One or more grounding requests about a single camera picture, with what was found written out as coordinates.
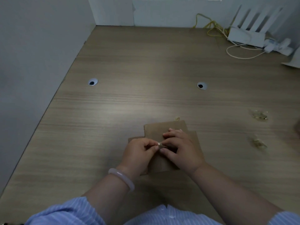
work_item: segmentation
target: white jade bangle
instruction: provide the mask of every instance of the white jade bangle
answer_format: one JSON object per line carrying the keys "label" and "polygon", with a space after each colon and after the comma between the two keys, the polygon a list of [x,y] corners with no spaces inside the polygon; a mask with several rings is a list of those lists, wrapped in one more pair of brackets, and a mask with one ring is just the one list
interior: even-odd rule
{"label": "white jade bangle", "polygon": [[133,184],[133,182],[125,174],[123,174],[119,170],[117,170],[115,168],[110,168],[108,170],[108,173],[109,174],[114,174],[115,176],[117,176],[120,179],[122,179],[123,182],[125,182],[129,186],[130,192],[132,192],[134,190],[134,184]]}

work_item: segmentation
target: forearm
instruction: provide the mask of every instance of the forearm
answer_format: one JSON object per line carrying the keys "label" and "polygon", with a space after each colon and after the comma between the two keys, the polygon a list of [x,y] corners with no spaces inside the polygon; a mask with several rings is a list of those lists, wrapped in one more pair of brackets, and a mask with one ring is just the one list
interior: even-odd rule
{"label": "forearm", "polygon": [[282,209],[205,164],[191,175],[225,223],[266,225]]}
{"label": "forearm", "polygon": [[106,223],[109,223],[128,192],[129,187],[125,182],[109,174],[96,183],[83,197],[87,197],[96,212]]}

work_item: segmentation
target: striped shirt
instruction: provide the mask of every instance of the striped shirt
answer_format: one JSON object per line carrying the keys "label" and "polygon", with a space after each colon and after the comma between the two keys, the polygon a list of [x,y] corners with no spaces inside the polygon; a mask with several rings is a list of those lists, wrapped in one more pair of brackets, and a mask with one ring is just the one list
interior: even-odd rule
{"label": "striped shirt", "polygon": [[[62,205],[53,205],[31,216],[25,225],[76,224],[105,225],[104,220],[89,204],[86,197],[77,197]],[[200,214],[178,210],[170,205],[160,205],[125,223],[125,225],[220,225],[220,223]],[[292,212],[276,214],[268,225],[300,225],[300,216]]]}

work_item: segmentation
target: brown cardboard piece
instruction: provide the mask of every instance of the brown cardboard piece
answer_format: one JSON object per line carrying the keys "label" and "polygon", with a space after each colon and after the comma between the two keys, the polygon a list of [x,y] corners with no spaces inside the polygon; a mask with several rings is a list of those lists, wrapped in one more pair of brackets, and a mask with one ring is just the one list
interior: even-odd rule
{"label": "brown cardboard piece", "polygon": [[[144,125],[145,137],[161,142],[164,140],[163,133],[168,132],[169,128],[176,129],[176,130],[182,129],[182,131],[188,133],[196,149],[201,150],[197,133],[194,131],[189,132],[185,124],[185,121],[168,121],[168,122],[146,124]],[[142,136],[129,138],[128,142],[130,142],[132,139],[137,139],[137,138],[142,138]],[[151,159],[148,165],[148,170],[143,172],[143,174],[177,170],[177,169],[178,167],[174,163],[172,163],[169,159],[167,159],[162,154],[157,152]]]}

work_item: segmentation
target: wooden table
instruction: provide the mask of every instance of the wooden table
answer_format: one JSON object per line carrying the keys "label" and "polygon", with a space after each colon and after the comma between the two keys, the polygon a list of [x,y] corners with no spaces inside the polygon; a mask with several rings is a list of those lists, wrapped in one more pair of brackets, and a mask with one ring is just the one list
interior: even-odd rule
{"label": "wooden table", "polygon": [[[176,116],[195,130],[209,163],[286,210],[300,213],[300,74],[279,53],[238,60],[205,30],[97,26],[45,112],[0,200],[0,222],[25,222],[80,196],[121,160],[143,125]],[[233,48],[234,55],[260,51]],[[88,80],[98,84],[89,86]],[[197,88],[206,82],[207,90]],[[268,111],[267,122],[249,109]],[[268,146],[259,151],[249,138]],[[115,217],[159,204],[221,221],[181,171],[143,176]]]}

